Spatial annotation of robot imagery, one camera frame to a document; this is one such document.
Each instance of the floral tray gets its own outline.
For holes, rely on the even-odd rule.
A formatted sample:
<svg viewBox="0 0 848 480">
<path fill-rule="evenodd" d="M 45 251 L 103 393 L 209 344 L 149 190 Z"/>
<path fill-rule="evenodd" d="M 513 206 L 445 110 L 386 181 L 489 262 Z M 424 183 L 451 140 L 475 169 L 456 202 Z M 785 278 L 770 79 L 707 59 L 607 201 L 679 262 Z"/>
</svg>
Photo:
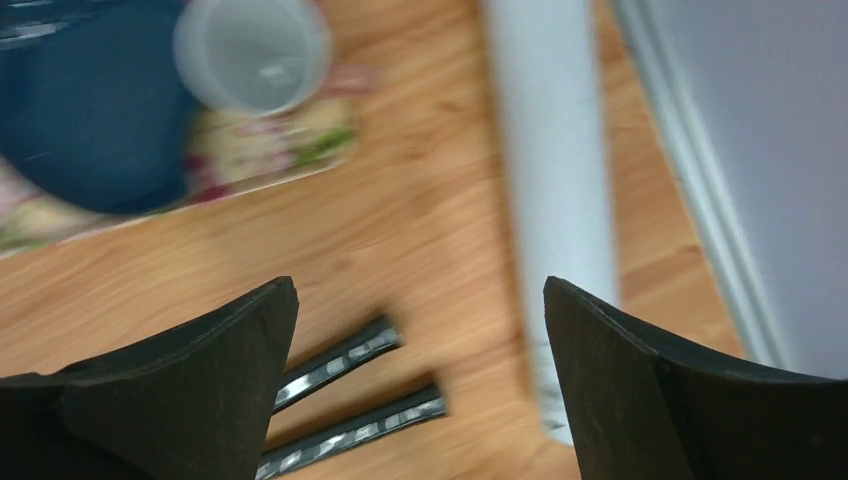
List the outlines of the floral tray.
<svg viewBox="0 0 848 480">
<path fill-rule="evenodd" d="M 356 139 L 352 101 L 316 100 L 270 118 L 202 111 L 186 157 L 191 194 L 167 214 L 330 169 Z M 68 205 L 39 191 L 0 157 L 0 256 L 136 223 Z"/>
</svg>

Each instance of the white tube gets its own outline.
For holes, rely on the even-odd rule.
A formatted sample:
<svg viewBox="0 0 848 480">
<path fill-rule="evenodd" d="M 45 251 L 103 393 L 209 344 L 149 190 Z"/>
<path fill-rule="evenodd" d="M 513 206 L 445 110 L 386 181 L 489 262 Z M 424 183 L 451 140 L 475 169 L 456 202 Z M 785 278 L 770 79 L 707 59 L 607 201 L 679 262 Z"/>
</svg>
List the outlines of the white tube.
<svg viewBox="0 0 848 480">
<path fill-rule="evenodd" d="M 588 0 L 485 0 L 524 317 L 551 435 L 572 444 L 542 288 L 565 278 L 618 302 L 616 248 Z"/>
</svg>

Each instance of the dark blue bowl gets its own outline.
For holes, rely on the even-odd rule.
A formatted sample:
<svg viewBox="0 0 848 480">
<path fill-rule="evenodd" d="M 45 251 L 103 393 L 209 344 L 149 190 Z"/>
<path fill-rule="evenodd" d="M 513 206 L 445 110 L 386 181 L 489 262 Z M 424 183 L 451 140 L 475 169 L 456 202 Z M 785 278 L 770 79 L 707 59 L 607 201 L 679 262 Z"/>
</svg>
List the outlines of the dark blue bowl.
<svg viewBox="0 0 848 480">
<path fill-rule="evenodd" d="M 185 197 L 197 102 L 173 63 L 181 8 L 113 0 L 0 47 L 0 154 L 46 192 L 96 212 L 146 213 Z"/>
</svg>

